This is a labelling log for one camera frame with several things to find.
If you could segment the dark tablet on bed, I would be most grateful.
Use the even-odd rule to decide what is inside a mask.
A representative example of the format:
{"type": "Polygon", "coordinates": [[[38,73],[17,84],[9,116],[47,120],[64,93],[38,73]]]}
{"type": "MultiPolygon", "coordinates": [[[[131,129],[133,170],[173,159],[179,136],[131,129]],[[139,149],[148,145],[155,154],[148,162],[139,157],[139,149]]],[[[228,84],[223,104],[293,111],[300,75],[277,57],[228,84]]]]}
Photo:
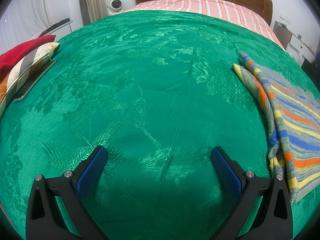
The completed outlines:
{"type": "Polygon", "coordinates": [[[50,68],[56,63],[56,61],[49,61],[40,67],[37,71],[33,72],[28,78],[24,85],[20,88],[20,90],[16,93],[14,97],[14,101],[22,101],[28,93],[33,89],[33,87],[38,83],[41,77],[50,70],[50,68]]]}

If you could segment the pink striped bed sheet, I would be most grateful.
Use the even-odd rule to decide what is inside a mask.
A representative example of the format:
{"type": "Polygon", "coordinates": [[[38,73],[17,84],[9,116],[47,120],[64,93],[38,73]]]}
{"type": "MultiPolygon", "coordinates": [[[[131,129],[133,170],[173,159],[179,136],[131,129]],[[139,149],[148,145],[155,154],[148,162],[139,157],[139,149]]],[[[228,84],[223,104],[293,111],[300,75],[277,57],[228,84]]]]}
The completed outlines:
{"type": "Polygon", "coordinates": [[[203,14],[239,25],[284,47],[267,22],[252,10],[223,0],[154,0],[139,3],[127,11],[164,10],[203,14]]]}

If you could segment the white desk with drawer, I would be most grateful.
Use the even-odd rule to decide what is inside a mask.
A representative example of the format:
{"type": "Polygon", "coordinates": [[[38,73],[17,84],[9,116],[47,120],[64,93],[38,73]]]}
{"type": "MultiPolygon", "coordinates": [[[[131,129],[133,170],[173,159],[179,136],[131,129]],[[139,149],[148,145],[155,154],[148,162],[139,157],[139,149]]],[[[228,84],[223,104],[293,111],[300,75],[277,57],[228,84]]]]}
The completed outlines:
{"type": "Polygon", "coordinates": [[[285,51],[300,65],[304,61],[312,63],[316,57],[314,53],[284,23],[275,22],[273,32],[284,47],[285,51]]]}

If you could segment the beige curtain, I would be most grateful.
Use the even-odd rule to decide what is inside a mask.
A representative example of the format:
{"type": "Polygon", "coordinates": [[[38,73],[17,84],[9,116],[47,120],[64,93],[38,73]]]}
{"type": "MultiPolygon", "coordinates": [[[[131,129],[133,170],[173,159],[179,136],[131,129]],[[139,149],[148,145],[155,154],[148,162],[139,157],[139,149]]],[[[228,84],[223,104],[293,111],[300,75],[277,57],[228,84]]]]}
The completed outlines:
{"type": "Polygon", "coordinates": [[[84,26],[107,16],[105,0],[79,0],[79,3],[84,26]]]}

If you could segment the black item on cabinet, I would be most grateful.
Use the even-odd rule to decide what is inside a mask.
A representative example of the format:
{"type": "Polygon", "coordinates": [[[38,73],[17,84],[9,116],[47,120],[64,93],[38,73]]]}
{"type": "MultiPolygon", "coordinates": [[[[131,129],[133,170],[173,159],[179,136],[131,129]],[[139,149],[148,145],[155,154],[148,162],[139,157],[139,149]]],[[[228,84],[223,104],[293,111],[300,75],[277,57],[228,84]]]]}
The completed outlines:
{"type": "Polygon", "coordinates": [[[39,37],[47,35],[51,31],[54,31],[55,29],[63,26],[66,23],[69,23],[69,22],[70,22],[70,18],[65,18],[64,20],[61,20],[61,21],[53,24],[52,26],[50,26],[48,29],[44,30],[42,33],[40,33],[39,37]]]}

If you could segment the striped knit sweater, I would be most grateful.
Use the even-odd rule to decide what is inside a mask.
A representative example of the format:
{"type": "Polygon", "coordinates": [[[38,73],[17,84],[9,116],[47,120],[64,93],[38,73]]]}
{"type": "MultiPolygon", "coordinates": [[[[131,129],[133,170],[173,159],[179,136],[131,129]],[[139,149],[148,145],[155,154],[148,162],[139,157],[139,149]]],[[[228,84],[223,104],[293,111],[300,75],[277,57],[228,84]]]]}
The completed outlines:
{"type": "Polygon", "coordinates": [[[271,173],[286,176],[297,203],[319,185],[319,100],[246,53],[239,57],[232,68],[266,116],[271,173]]]}

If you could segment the white window-side drawer cabinet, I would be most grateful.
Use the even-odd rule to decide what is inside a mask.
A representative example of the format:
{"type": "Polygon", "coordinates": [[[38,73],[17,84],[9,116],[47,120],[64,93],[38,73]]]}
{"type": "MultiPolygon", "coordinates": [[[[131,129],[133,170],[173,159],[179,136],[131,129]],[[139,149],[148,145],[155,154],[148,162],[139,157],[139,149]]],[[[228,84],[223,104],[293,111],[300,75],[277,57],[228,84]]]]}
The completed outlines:
{"type": "Polygon", "coordinates": [[[12,0],[1,16],[1,53],[66,18],[69,32],[84,26],[79,0],[12,0]]]}

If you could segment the black clothes on chair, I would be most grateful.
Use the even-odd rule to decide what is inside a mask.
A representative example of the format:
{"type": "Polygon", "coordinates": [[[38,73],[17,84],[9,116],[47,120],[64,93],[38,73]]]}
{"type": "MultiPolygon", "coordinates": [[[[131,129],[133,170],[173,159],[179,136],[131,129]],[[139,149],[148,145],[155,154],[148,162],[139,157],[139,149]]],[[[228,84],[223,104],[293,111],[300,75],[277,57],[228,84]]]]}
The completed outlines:
{"type": "Polygon", "coordinates": [[[302,70],[315,83],[319,82],[319,57],[320,53],[317,53],[315,59],[311,63],[305,59],[302,64],[302,70]]]}

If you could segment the red folded garment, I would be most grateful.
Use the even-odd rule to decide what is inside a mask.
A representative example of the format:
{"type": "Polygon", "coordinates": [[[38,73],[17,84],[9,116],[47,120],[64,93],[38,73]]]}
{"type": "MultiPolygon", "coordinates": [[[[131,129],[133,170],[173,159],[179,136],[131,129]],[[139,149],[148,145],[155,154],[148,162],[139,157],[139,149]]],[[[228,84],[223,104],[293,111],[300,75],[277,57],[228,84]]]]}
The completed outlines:
{"type": "Polygon", "coordinates": [[[1,72],[5,70],[10,70],[14,65],[16,65],[24,56],[29,54],[32,50],[39,48],[39,46],[54,42],[54,35],[44,35],[33,40],[23,42],[9,51],[1,54],[0,59],[0,69],[1,72]]]}

